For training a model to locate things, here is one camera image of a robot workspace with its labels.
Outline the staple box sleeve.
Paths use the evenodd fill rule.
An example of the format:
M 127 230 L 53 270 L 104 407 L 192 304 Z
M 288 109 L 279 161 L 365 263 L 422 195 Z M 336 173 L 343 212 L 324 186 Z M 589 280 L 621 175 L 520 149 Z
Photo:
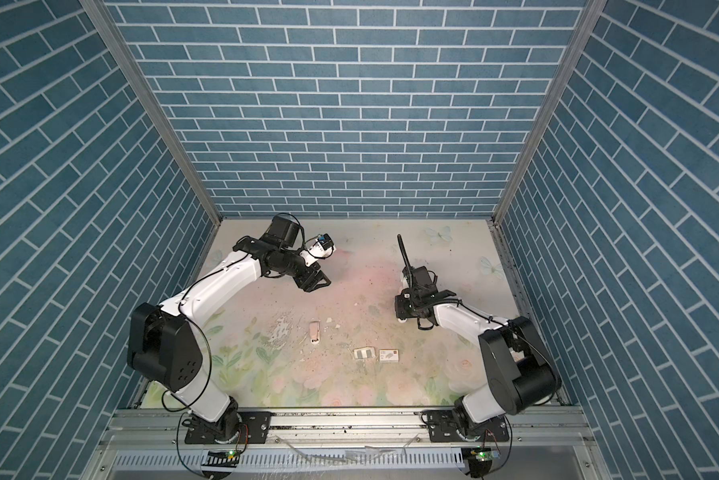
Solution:
M 399 362 L 399 350 L 397 349 L 380 349 L 379 362 L 381 363 L 397 363 Z

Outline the staple box tray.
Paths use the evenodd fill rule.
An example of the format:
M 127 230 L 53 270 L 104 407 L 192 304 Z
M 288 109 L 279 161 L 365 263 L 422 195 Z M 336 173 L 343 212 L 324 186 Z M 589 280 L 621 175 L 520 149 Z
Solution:
M 371 360 L 377 357 L 375 354 L 375 348 L 373 347 L 362 347 L 353 350 L 353 356 L 357 360 Z

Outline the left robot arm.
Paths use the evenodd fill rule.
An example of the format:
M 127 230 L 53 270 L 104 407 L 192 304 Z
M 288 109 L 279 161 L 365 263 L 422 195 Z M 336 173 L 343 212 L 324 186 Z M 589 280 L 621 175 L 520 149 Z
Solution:
M 334 251 L 329 234 L 309 239 L 295 216 L 275 215 L 260 237 L 240 238 L 226 259 L 191 286 L 133 311 L 127 364 L 162 384 L 197 418 L 209 423 L 226 420 L 233 398 L 212 380 L 213 354 L 205 330 L 210 317 L 261 278 L 291 277 L 308 293 L 329 286 L 320 262 Z

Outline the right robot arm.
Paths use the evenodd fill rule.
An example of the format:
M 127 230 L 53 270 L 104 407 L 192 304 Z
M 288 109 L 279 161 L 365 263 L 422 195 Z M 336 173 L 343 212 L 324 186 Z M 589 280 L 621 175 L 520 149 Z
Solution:
M 425 267 L 403 268 L 395 315 L 399 321 L 415 319 L 421 330 L 445 328 L 481 350 L 487 382 L 455 402 L 455 412 L 467 427 L 517 415 L 553 398 L 561 387 L 551 354 L 529 318 L 481 312 L 455 292 L 437 288 L 437 276 Z

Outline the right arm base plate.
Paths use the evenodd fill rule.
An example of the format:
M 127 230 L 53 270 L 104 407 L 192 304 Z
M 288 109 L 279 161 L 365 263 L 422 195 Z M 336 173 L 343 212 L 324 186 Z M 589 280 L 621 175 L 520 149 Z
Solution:
M 509 428 L 503 416 L 475 423 L 465 411 L 451 408 L 423 410 L 419 419 L 433 443 L 509 441 Z

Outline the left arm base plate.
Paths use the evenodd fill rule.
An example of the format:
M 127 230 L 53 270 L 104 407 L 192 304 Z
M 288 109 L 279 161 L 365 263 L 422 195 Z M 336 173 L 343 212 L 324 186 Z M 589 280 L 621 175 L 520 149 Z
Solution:
M 225 414 L 217 422 L 209 422 L 190 414 L 182 420 L 188 432 L 187 444 L 265 444 L 269 435 L 273 413 L 269 411 L 239 411 Z

